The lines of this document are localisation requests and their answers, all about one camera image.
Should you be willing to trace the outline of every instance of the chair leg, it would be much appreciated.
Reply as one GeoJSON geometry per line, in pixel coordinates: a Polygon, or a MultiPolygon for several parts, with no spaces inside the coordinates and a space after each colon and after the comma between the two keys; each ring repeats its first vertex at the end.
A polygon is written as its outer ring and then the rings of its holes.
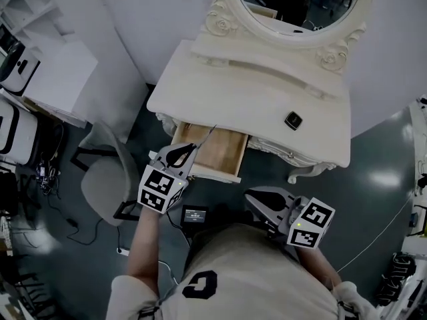
{"type": "Polygon", "coordinates": [[[20,279],[18,282],[23,282],[23,281],[28,280],[28,279],[33,279],[34,281],[36,281],[37,280],[36,276],[37,275],[35,273],[23,274],[23,275],[19,276],[20,279]]]}
{"type": "Polygon", "coordinates": [[[22,287],[22,288],[27,288],[27,287],[41,287],[42,283],[30,283],[29,285],[15,285],[15,287],[22,287]]]}
{"type": "Polygon", "coordinates": [[[42,296],[44,296],[44,295],[46,295],[46,294],[44,294],[44,293],[42,293],[42,294],[37,294],[36,296],[32,297],[32,298],[31,298],[31,300],[32,300],[32,302],[34,302],[36,299],[38,299],[39,297],[42,297],[42,296]]]}
{"type": "Polygon", "coordinates": [[[32,291],[29,291],[29,292],[28,292],[28,295],[29,295],[29,296],[31,296],[31,294],[36,293],[36,292],[38,292],[38,291],[42,291],[42,288],[36,288],[36,289],[33,289],[32,291]]]}
{"type": "Polygon", "coordinates": [[[49,308],[52,306],[55,306],[55,302],[52,299],[48,299],[48,300],[42,301],[42,302],[35,302],[34,303],[35,311],[31,315],[37,315],[40,312],[44,311],[46,308],[49,308]]]}
{"type": "Polygon", "coordinates": [[[56,312],[53,312],[52,314],[49,314],[49,315],[44,315],[42,317],[37,317],[37,320],[48,320],[54,316],[56,316],[56,312]]]}

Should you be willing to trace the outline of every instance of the wooden drawer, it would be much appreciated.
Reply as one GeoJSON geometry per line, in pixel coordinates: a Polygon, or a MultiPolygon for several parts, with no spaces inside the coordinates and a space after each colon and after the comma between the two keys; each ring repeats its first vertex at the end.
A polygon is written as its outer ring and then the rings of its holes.
{"type": "MultiPolygon", "coordinates": [[[[172,144],[199,143],[209,130],[209,127],[181,122],[172,144]]],[[[215,128],[199,148],[190,175],[224,183],[240,183],[238,173],[247,142],[247,134],[215,128]]]]}

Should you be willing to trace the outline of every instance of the beige t-shirt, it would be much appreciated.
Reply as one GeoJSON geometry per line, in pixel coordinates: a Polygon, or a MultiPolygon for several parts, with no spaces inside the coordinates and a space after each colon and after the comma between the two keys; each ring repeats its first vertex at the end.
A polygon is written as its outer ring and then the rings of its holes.
{"type": "Polygon", "coordinates": [[[336,298],[265,233],[234,225],[193,258],[164,301],[130,276],[112,283],[107,320],[338,319],[336,298]]]}

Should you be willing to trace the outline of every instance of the gray floor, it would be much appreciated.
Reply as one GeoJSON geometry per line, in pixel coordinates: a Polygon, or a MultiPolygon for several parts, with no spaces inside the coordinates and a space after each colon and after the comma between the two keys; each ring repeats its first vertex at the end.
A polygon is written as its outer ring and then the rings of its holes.
{"type": "MultiPolygon", "coordinates": [[[[336,208],[320,247],[339,269],[371,243],[408,199],[414,185],[414,146],[405,132],[410,124],[409,110],[405,110],[401,118],[387,120],[353,139],[352,162],[347,169],[299,178],[296,185],[286,183],[291,169],[288,164],[274,155],[248,149],[240,169],[241,184],[196,179],[190,184],[184,203],[210,207],[227,203],[239,208],[243,206],[245,189],[257,185],[281,186],[296,195],[317,197],[336,208]]],[[[79,223],[81,231],[74,238],[87,242],[93,238],[99,217],[81,193],[83,172],[70,164],[69,159],[89,130],[73,127],[68,130],[68,144],[61,161],[61,200],[51,197],[51,204],[79,223]]],[[[127,144],[140,170],[143,171],[148,162],[150,149],[157,151],[170,141],[154,114],[143,107],[127,144]]],[[[79,245],[66,238],[73,229],[56,210],[48,207],[46,198],[39,196],[39,200],[43,204],[37,214],[39,230],[27,232],[27,238],[39,248],[31,248],[22,235],[14,238],[18,251],[31,255],[25,259],[26,267],[40,274],[64,312],[76,319],[103,319],[111,280],[123,273],[126,264],[126,258],[115,252],[116,228],[102,222],[96,242],[90,246],[79,245]],[[48,240],[51,245],[44,245],[48,240]]],[[[391,254],[401,248],[410,204],[367,251],[341,272],[342,277],[357,284],[359,292],[368,299],[372,299],[391,254]]],[[[179,223],[180,212],[180,207],[171,212],[176,223],[179,223]]],[[[134,229],[134,222],[121,225],[121,245],[130,246],[134,229]]],[[[166,217],[162,218],[160,257],[172,266],[177,277],[182,274],[186,253],[179,231],[171,227],[166,217]]],[[[170,284],[163,267],[160,284],[162,292],[170,284]]]]}

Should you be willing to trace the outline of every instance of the white vanity table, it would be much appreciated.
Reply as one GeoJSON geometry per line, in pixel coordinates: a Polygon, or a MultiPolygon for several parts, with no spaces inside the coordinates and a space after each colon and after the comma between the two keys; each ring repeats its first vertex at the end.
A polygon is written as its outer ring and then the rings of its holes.
{"type": "MultiPolygon", "coordinates": [[[[347,167],[350,98],[341,74],[352,42],[364,31],[369,2],[354,0],[338,24],[289,35],[263,26],[242,0],[213,0],[199,37],[179,44],[147,108],[175,140],[186,123],[248,135],[247,148],[297,167],[289,183],[347,167]],[[292,111],[303,120],[296,130],[284,122],[292,111]]],[[[229,148],[224,141],[223,151],[229,148]]],[[[236,174],[203,163],[191,174],[238,183],[244,149],[233,148],[242,151],[236,174]]]]}

